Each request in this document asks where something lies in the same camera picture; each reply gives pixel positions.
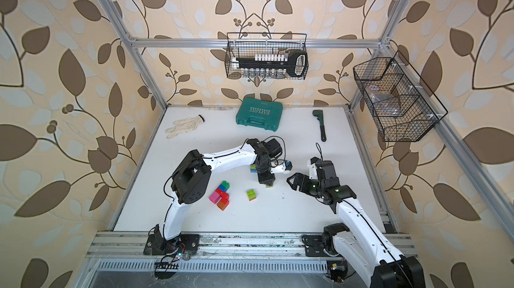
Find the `red long lego brick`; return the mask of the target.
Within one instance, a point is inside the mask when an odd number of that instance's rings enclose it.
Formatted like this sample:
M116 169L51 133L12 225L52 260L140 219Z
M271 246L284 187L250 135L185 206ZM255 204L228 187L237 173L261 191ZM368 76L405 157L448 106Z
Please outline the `red long lego brick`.
M215 191L215 194L217 195L215 202L214 202L215 204L218 204L221 201L224 201L224 202L229 201L230 196L226 191L224 191L220 188L217 188Z

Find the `pink lego brick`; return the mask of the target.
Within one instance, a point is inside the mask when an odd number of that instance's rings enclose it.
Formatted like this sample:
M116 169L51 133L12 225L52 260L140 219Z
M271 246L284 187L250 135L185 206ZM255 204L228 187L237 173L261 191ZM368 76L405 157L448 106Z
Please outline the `pink lego brick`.
M215 191L213 192L210 197L209 197L209 200L213 203L213 204L217 204L220 200L222 199L222 195Z

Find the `lime green small lego brick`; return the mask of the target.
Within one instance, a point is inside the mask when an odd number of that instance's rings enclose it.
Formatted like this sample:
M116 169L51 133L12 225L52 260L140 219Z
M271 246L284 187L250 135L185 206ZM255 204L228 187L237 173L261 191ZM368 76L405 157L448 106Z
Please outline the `lime green small lego brick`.
M247 195L249 201L253 201L256 199L256 193L255 193L254 189L248 190L246 192L246 195Z

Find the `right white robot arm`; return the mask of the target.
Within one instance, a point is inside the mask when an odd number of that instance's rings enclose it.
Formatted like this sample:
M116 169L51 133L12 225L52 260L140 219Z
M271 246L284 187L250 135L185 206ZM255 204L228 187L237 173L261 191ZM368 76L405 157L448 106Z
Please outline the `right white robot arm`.
M348 186L341 185L329 160L312 158L309 175L287 178L296 191L329 206L340 223L323 229L324 249L341 255L368 287L425 287L424 271L416 257L407 257L371 221Z

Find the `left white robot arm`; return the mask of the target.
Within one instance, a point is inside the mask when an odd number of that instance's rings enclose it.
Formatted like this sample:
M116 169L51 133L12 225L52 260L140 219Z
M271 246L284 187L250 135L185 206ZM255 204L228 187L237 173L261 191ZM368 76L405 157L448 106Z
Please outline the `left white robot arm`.
M163 187L165 191L170 190L167 194L170 204L155 233L164 241L178 238L190 206L204 196L210 178L217 174L254 165L258 182L272 186L276 174L288 173L293 167L281 158L286 156L286 150L278 139L274 136L263 141L246 139L241 146L213 154L201 154L198 150L187 153Z

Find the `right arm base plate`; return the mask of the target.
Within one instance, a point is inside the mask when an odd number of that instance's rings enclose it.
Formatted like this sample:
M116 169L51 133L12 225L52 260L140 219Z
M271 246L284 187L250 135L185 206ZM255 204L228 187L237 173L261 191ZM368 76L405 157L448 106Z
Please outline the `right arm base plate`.
M351 232L342 232L335 236L322 234L303 234L301 240L305 246L307 257L349 257L361 252L353 242Z

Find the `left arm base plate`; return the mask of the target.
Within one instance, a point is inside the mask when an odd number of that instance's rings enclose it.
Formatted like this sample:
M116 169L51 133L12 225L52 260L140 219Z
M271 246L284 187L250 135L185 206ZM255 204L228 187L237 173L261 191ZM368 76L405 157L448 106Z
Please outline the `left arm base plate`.
M178 238L171 241L165 241L157 238L155 234L150 234L145 244L144 255L170 255L174 253L182 253L187 255L195 255L199 248L198 234L181 234Z

